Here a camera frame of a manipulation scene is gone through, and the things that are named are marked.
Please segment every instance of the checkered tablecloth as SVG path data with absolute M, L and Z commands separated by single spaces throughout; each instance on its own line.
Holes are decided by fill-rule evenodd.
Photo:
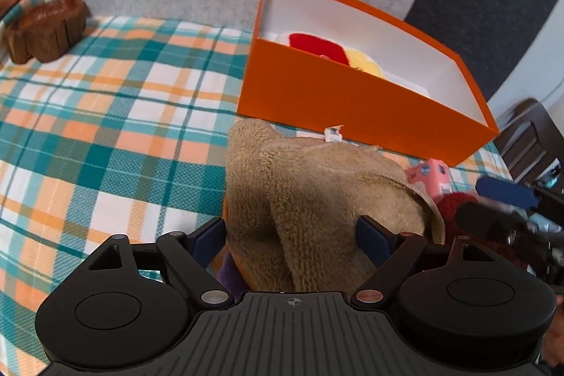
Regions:
M 4 21 L 39 2 L 23 0 Z M 249 44 L 249 32 L 107 17 L 52 63 L 17 66 L 2 51 L 0 371 L 44 368 L 35 311 L 109 235 L 154 241 L 221 214 Z M 450 171 L 462 191 L 485 173 L 509 177 L 491 145 Z

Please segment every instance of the pink carton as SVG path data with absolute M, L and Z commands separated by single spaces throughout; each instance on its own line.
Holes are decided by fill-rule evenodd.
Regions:
M 430 159 L 408 169 L 405 173 L 410 184 L 425 189 L 434 201 L 438 201 L 443 195 L 452 191 L 448 166 L 443 161 Z

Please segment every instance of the beige towel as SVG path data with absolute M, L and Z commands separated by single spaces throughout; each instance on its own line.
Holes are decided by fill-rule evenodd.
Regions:
M 356 245 L 360 215 L 445 240 L 434 202 L 374 147 L 244 120 L 229 133 L 226 174 L 228 248 L 253 290 L 354 292 L 375 270 Z

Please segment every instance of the red fluffy object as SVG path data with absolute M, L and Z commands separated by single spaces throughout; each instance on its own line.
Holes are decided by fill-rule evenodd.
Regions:
M 349 65 L 349 59 L 347 58 L 343 47 L 335 42 L 331 42 L 331 40 L 325 40 L 321 37 L 299 32 L 290 34 L 289 39 L 290 47 L 292 48 L 308 51 L 309 53 L 329 58 L 332 61 L 336 61 L 347 66 Z
M 494 252 L 497 252 L 502 257 L 507 258 L 509 261 L 512 261 L 513 263 L 520 266 L 521 268 L 527 268 L 527 265 L 525 263 L 522 263 L 517 257 L 515 257 L 515 254 L 513 253 L 511 247 L 497 244 L 492 241 L 486 241 L 480 238 L 476 238 L 472 234 L 467 233 L 464 230 L 461 230 L 456 225 L 456 221 L 455 221 L 456 210 L 459 208 L 460 205 L 470 201 L 477 202 L 478 200 L 472 195 L 469 195 L 467 193 L 456 192 L 456 193 L 449 193 L 445 195 L 436 204 L 436 207 L 438 207 L 439 212 L 441 213 L 443 220 L 445 221 L 446 244 L 451 244 L 457 236 L 470 236 L 472 237 L 473 241 L 482 244 L 488 247 L 489 249 L 492 249 Z

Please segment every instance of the orange box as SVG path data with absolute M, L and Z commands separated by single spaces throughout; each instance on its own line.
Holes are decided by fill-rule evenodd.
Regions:
M 276 42 L 309 32 L 364 52 L 385 79 Z M 237 110 L 456 166 L 498 128 L 456 53 L 359 0 L 260 0 Z

